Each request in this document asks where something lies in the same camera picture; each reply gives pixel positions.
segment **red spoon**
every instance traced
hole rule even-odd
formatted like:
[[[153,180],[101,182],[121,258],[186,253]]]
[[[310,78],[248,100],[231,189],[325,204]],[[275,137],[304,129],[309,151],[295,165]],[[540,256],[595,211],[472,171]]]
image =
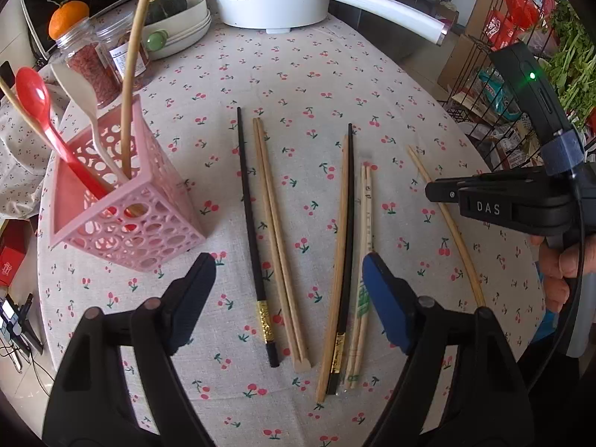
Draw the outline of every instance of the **red spoon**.
[[[50,120],[50,94],[42,77],[32,68],[21,67],[17,72],[17,95],[25,110],[36,119],[61,159],[97,200],[105,197],[111,186],[95,177],[70,150]]]

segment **human hand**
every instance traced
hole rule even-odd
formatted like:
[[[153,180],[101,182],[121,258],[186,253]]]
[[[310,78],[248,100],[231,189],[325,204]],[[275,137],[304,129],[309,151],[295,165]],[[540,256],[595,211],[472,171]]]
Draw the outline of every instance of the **human hand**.
[[[546,296],[546,308],[553,312],[561,312],[563,304],[569,299],[569,286],[564,278],[577,275],[579,263],[579,244],[569,247],[560,253],[549,248],[544,237],[530,236],[530,242],[540,245],[538,263],[544,274],[542,286]],[[596,272],[596,235],[586,239],[586,254],[583,264],[583,274]]]

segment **glass jar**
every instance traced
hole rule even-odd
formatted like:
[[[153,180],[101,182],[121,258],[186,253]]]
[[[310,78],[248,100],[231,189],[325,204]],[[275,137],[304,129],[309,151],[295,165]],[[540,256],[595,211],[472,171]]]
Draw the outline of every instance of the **glass jar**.
[[[120,82],[123,81],[126,70],[126,55],[133,18],[134,13],[130,12],[117,22],[96,31],[97,37],[110,54],[110,65]],[[136,56],[135,79],[132,82],[133,91],[140,91],[153,80],[153,77],[154,72],[149,62],[149,56],[141,43]]]
[[[66,65],[85,77],[97,96],[99,109],[107,106],[121,91],[121,85],[110,67],[110,54],[93,32],[88,18],[83,18],[56,40]]]

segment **black chopstick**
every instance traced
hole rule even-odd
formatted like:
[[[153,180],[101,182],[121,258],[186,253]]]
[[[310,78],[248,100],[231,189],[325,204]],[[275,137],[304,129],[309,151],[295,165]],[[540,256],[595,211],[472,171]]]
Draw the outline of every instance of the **black chopstick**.
[[[348,216],[346,217],[346,250],[343,261],[342,295],[337,317],[336,350],[333,353],[332,370],[327,382],[327,395],[337,392],[339,369],[342,364],[343,349],[348,328],[348,311],[350,308],[350,289],[352,286],[352,253],[354,248],[354,135],[352,124],[348,124]]]
[[[248,184],[248,170],[246,168],[246,150],[244,147],[244,129],[242,128],[242,112],[240,108],[238,112],[238,151],[240,153],[240,174],[242,177],[242,195],[244,202],[244,215],[246,217],[246,233],[248,234],[248,248],[250,250],[250,263],[253,270],[254,291],[257,295],[257,315],[265,347],[267,349],[267,356],[269,357],[269,364],[271,368],[279,366],[279,359],[277,357],[277,349],[275,348],[275,337],[273,336],[273,329],[269,319],[269,307],[267,305],[267,295],[264,291],[263,274],[260,268],[259,248],[257,246],[257,233],[254,228],[253,206],[250,201],[250,186]]]

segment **chopstick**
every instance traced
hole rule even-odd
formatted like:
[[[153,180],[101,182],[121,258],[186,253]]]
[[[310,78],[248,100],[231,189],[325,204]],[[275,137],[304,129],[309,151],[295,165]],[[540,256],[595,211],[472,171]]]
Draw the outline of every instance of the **chopstick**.
[[[333,265],[333,283],[330,292],[331,302],[329,305],[329,314],[327,316],[327,328],[325,343],[323,349],[323,359],[321,369],[317,380],[317,391],[315,401],[321,403],[325,401],[325,394],[329,386],[332,370],[336,371],[341,367],[341,358],[335,356],[336,351],[343,352],[343,341],[345,336],[338,337],[339,317],[342,308],[342,284],[344,276],[344,266],[346,262],[346,248],[348,241],[348,183],[349,183],[349,149],[350,149],[351,129],[343,140],[342,156],[342,188],[340,193],[339,225],[337,230],[336,254]]]
[[[311,363],[306,357],[306,345],[302,336],[302,328],[300,327],[298,308],[291,283],[290,267],[285,255],[281,222],[279,221],[269,156],[267,155],[267,145],[264,140],[263,123],[260,118],[253,119],[253,127],[257,150],[257,164],[261,176],[263,202],[269,229],[271,255],[273,258],[273,267],[276,271],[275,282],[281,302],[281,311],[284,315],[285,332],[288,343],[290,344],[294,371],[296,373],[303,373],[311,369]]]
[[[8,102],[13,105],[13,107],[17,110],[17,112],[21,115],[23,120],[29,125],[29,127],[37,134],[41,140],[46,144],[49,149],[54,149],[50,140],[46,137],[44,132],[41,130],[39,123],[33,119],[25,108],[21,105],[21,102],[17,99],[16,95],[14,95],[13,91],[8,87],[7,83],[4,82],[4,79],[0,77],[0,89],[4,92],[4,95],[7,97]]]
[[[136,58],[141,44],[141,32],[145,25],[149,0],[139,0],[136,5],[135,17],[132,21],[130,39],[126,55],[126,69],[122,82],[122,104],[120,106],[120,154],[122,171],[127,177],[130,174],[130,122],[132,121],[132,82],[135,79]]]
[[[342,179],[347,174],[348,180],[348,216],[346,217],[346,249],[343,262],[342,274],[342,295],[339,303],[339,315],[337,317],[336,344],[333,350],[333,362],[327,382],[327,395],[337,392],[337,385],[340,379],[342,368],[343,350],[346,340],[346,329],[348,328],[348,313],[350,309],[350,289],[352,286],[352,262],[354,256],[354,136],[352,124],[348,124],[348,172],[342,170]]]
[[[358,376],[362,365],[364,354],[364,342],[368,325],[368,314],[370,311],[370,298],[367,288],[362,280],[362,261],[369,252],[373,251],[373,223],[372,203],[373,186],[371,169],[362,165],[361,168],[361,208],[360,208],[360,256],[358,263],[358,293],[354,307],[354,326],[350,335],[350,350],[348,354],[348,365],[346,367],[346,386],[355,388],[358,384]]]
[[[428,172],[425,170],[424,165],[412,149],[412,146],[409,145],[408,154],[424,178],[424,181],[430,183],[432,181],[430,174],[428,174]],[[485,297],[482,292],[482,285],[478,277],[478,273],[476,272],[476,268],[474,267],[474,263],[472,262],[472,258],[470,257],[470,252],[468,252],[468,248],[466,247],[466,243],[461,238],[460,231],[458,230],[451,213],[449,213],[447,205],[444,203],[439,203],[439,208],[443,214],[443,217],[445,218],[445,222],[447,222],[447,227],[449,227],[449,230],[451,231],[451,236],[453,237],[455,246],[457,247],[457,250],[460,251],[461,260],[464,262],[464,267],[466,268],[468,279],[470,280],[470,285],[472,286],[472,293],[474,294],[474,299],[476,299],[476,305],[478,307],[486,306]]]
[[[242,111],[237,108],[238,113],[238,150],[240,152],[240,174],[242,177],[242,195],[244,197],[244,217],[246,218],[246,233],[248,234],[248,249],[250,250],[250,263],[253,270],[254,291],[257,296],[257,315],[269,364],[271,368],[279,366],[277,349],[275,348],[275,337],[269,320],[269,307],[267,295],[264,290],[263,274],[260,268],[259,248],[257,246],[257,233],[254,228],[253,206],[250,201],[250,185],[248,184],[248,171],[246,168],[246,149],[244,145],[244,129],[242,125]]]

